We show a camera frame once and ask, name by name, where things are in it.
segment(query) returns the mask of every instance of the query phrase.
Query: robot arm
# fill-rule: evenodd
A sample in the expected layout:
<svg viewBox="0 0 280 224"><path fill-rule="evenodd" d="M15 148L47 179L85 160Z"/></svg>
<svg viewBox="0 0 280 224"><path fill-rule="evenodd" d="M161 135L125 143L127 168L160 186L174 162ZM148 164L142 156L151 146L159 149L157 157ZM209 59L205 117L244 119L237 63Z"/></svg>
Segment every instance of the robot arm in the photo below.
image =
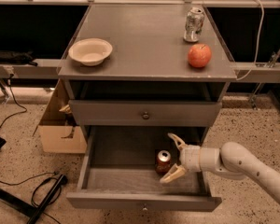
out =
<svg viewBox="0 0 280 224"><path fill-rule="evenodd" d="M259 184L280 204L280 174L265 165L245 147L228 142L221 149L187 145L173 133L168 133L180 151L181 165L176 164L160 180L169 183L187 171L211 172L225 178L240 180L246 176Z"/></svg>

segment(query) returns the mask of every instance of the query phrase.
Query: floor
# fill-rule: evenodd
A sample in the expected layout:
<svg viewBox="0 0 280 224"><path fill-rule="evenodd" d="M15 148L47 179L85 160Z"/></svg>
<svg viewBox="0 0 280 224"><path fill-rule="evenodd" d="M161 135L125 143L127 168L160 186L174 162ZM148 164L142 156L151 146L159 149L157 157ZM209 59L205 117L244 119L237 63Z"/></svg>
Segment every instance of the floor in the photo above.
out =
<svg viewBox="0 0 280 224"><path fill-rule="evenodd" d="M212 213L170 211L125 211L75 209L66 193L75 191L83 155L45 153L35 129L50 98L51 91L15 88L18 103L28 112L8 119L0 129L7 143L0 151L0 180L19 183L34 175L59 171L69 182L58 200L46 213L60 223L280 223L280 206L249 178L242 181L207 174L212 195L222 204ZM21 111L12 99L7 104L0 92L0 124L10 114ZM280 106L271 94L261 95L258 110L253 110L247 95L227 95L223 108L206 136L206 147L221 147L235 141L247 147L261 161L280 172ZM18 186L0 184L0 188L30 203L35 188L49 175L43 175ZM47 184L35 196L41 202L50 188ZM0 223L27 223L28 218L0 201ZM43 215L37 223L57 223Z"/></svg>

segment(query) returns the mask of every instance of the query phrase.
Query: dark red can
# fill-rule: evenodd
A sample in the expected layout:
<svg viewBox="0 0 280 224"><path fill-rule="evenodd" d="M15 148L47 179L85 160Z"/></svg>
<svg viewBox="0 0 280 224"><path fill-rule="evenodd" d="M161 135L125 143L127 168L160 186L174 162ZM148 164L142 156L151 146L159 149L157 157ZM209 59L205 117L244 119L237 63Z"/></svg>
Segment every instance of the dark red can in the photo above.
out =
<svg viewBox="0 0 280 224"><path fill-rule="evenodd" d="M156 172L165 175L171 167L171 154L167 150L156 152Z"/></svg>

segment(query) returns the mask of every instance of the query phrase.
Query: soda can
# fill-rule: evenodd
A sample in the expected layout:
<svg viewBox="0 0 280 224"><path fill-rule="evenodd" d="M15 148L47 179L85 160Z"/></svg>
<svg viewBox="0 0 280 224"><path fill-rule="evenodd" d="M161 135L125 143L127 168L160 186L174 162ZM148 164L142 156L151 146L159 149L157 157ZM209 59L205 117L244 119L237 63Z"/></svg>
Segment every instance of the soda can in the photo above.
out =
<svg viewBox="0 0 280 224"><path fill-rule="evenodd" d="M203 29L204 12L199 7L192 7L186 18L184 39L188 42L197 42Z"/></svg>
<svg viewBox="0 0 280 224"><path fill-rule="evenodd" d="M161 150L156 155L156 172L165 175L170 169L171 154L167 150Z"/></svg>

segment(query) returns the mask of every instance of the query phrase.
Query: cardboard box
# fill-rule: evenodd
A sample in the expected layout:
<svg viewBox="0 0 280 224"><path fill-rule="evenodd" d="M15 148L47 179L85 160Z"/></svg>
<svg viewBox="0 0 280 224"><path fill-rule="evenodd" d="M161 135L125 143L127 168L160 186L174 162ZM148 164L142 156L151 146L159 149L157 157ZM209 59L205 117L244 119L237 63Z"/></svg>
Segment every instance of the cardboard box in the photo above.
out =
<svg viewBox="0 0 280 224"><path fill-rule="evenodd" d="M59 110L68 104L68 94L61 80L52 94L39 122L40 140L45 152L85 153L86 140L79 126L70 126Z"/></svg>

